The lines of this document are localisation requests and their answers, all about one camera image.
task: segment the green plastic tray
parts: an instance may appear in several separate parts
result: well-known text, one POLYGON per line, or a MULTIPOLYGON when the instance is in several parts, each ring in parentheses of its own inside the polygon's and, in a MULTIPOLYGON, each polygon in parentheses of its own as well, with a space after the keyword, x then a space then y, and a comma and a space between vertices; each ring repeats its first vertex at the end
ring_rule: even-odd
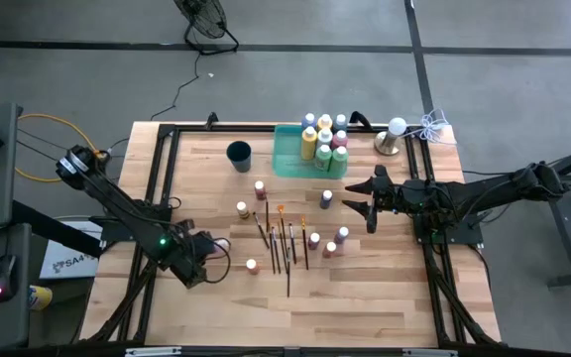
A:
POLYGON ((343 173, 323 172, 316 168, 314 160, 301 159, 301 127, 278 125, 275 128, 273 170, 281 178, 341 179, 343 173))

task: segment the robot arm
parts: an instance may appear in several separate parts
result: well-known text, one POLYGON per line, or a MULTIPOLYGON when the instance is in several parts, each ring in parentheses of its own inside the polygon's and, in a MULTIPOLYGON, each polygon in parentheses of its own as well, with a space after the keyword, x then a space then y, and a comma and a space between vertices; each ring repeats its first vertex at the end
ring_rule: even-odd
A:
POLYGON ((109 155, 97 155, 90 149, 75 146, 57 163, 57 174, 71 187, 85 191, 98 200, 132 233, 148 259, 162 270, 171 269, 187 288, 206 280, 202 267, 204 255, 196 253, 195 241, 208 232, 190 234, 191 220, 171 224, 171 209, 154 207, 129 197, 107 178, 105 166, 109 155))
POLYGON ((367 220, 367 231, 376 232, 377 214, 420 214, 429 229, 441 230, 463 221, 469 214, 520 199, 552 200, 568 190, 556 171, 545 163, 530 164, 513 173, 471 183, 410 179, 393 184, 387 169, 376 165, 374 176, 345 189, 370 194, 372 204, 343 200, 367 220))

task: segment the yellow cable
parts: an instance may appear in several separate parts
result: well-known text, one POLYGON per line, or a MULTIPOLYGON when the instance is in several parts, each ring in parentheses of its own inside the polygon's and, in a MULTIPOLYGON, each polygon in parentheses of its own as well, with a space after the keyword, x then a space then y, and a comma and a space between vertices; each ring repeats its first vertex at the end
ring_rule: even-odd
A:
MULTIPOLYGON (((63 125, 67 125, 68 127, 72 128, 76 133, 78 133, 78 135, 80 135, 83 139, 85 139, 85 141, 87 142, 87 145, 89 145, 89 147, 91 148, 91 150, 94 151, 94 153, 97 152, 96 147, 94 146, 94 144, 91 143, 91 141, 89 140, 89 138, 87 138, 87 135, 85 135, 85 133, 83 133, 82 130, 78 129, 77 126, 75 126, 74 124, 68 122, 65 119, 56 117, 54 115, 48 115, 48 114, 40 114, 40 113, 33 113, 33 114, 26 114, 26 115, 22 115, 19 117, 19 120, 23 120, 23 119, 27 119, 27 118, 44 118, 44 119, 50 119, 50 120, 54 120, 60 124, 63 125)), ((21 169, 19 168, 15 168, 15 171, 17 172, 17 174, 21 175, 22 177, 26 178, 26 179, 31 179, 31 180, 35 180, 38 182, 45 182, 45 183, 55 183, 55 182, 60 182, 60 178, 37 178, 34 177, 32 175, 26 174, 23 171, 21 171, 21 169)))
MULTIPOLYGON (((96 150, 96 147, 94 146, 94 144, 91 143, 91 141, 89 140, 89 138, 87 138, 87 135, 85 135, 85 133, 83 133, 82 130, 78 129, 77 126, 75 126, 74 124, 68 122, 65 119, 56 117, 54 115, 48 115, 48 114, 40 114, 40 113, 33 113, 33 114, 26 114, 26 115, 22 115, 19 117, 18 120, 22 120, 22 119, 26 119, 26 118, 44 118, 44 119, 50 119, 50 120, 54 120, 60 124, 63 125, 67 125, 68 127, 72 128, 76 133, 78 133, 78 135, 80 135, 83 139, 85 139, 85 141, 87 142, 87 145, 89 145, 89 147, 91 148, 91 150, 94 151, 94 153, 98 153, 98 150, 96 150)), ((23 171, 21 171, 21 169, 19 168, 15 168, 15 171, 17 172, 17 174, 21 175, 22 177, 26 178, 26 179, 31 179, 31 180, 35 180, 38 182, 45 182, 45 183, 54 183, 54 182, 60 182, 60 178, 37 178, 35 176, 32 176, 30 174, 26 174, 23 171)))

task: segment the wooden table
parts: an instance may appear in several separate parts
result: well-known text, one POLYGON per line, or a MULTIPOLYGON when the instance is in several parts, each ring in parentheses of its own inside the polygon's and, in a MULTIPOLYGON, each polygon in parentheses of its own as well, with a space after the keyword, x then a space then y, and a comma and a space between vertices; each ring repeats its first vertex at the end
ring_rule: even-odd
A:
MULTIPOLYGON (((145 195, 158 125, 138 122, 132 130, 120 186, 134 198, 145 195)), ((454 140, 451 129, 444 134, 444 140, 454 140)), ((182 134, 171 190, 182 206, 173 219, 193 218, 198 229, 229 238, 233 266, 222 283, 200 284, 189 291, 170 271, 158 271, 147 344, 436 346, 424 261, 409 218, 379 214, 378 232, 370 235, 363 217, 340 203, 344 198, 367 199, 345 191, 344 186, 367 179, 375 164, 385 165, 393 182, 409 178, 404 147, 398 155, 383 157, 374 150, 373 137, 350 135, 347 174, 331 180, 276 177, 271 164, 273 134, 182 134), (226 158, 226 148, 235 140, 245 140, 253 149, 252 168, 246 174, 236 173, 226 158), (292 265, 290 298, 286 297, 286 274, 273 275, 270 251, 254 219, 240 219, 235 210, 243 200, 265 222, 264 202, 257 201, 253 191, 258 179, 266 184, 271 223, 278 222, 277 205, 283 204, 285 225, 295 226, 299 264, 292 265), (318 204, 325 189, 331 189, 334 198, 328 210, 321 210, 318 204), (350 230, 337 257, 323 259, 320 249, 310 251, 309 271, 302 264, 301 214, 305 214, 307 235, 319 233, 321 244, 332 239, 341 225, 350 230), (245 271, 249 258, 263 268, 258 276, 245 271)), ((424 178, 417 145, 415 151, 424 178)), ((430 151, 438 180, 463 181, 455 146, 430 145, 430 151)), ((156 197, 160 197, 164 170, 162 165, 156 197)), ((96 332, 123 297, 133 249, 134 244, 117 244, 100 259, 81 338, 96 332)), ((452 246, 451 258, 460 299, 487 333, 499 340, 482 262, 465 246, 452 246)), ((207 266, 209 279, 217 279, 225 259, 207 266)), ((139 300, 135 306, 130 336, 137 325, 139 300)), ((443 308, 447 331, 454 336, 448 303, 443 308)))

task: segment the green paint bottle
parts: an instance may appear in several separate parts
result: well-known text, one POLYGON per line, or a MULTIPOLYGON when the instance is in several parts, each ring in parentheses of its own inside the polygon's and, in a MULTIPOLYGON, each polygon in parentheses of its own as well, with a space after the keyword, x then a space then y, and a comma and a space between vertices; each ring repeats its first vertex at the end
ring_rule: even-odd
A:
POLYGON ((316 156, 314 157, 314 165, 321 171, 329 170, 329 163, 332 161, 332 151, 327 145, 321 145, 316 149, 316 156))
POLYGON ((329 166, 329 172, 333 177, 343 177, 347 171, 347 149, 345 147, 338 147, 332 153, 332 163, 329 166))

